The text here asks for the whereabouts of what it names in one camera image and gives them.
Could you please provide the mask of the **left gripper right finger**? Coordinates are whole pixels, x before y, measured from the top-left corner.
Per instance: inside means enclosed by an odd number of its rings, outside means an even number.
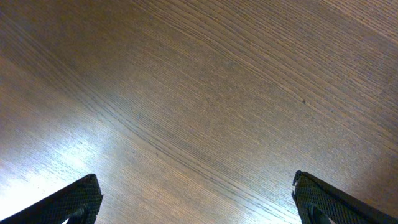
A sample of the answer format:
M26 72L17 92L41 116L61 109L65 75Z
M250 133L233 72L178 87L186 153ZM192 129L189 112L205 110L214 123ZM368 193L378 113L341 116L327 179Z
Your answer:
M298 170L292 198L302 223L397 224L397 219L348 195L308 172Z

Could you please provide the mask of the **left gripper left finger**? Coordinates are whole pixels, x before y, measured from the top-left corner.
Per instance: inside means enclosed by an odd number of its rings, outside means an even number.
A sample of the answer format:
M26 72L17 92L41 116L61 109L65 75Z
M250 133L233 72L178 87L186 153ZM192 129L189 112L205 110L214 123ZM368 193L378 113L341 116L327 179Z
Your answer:
M103 194L95 174L88 174L1 223L94 224Z

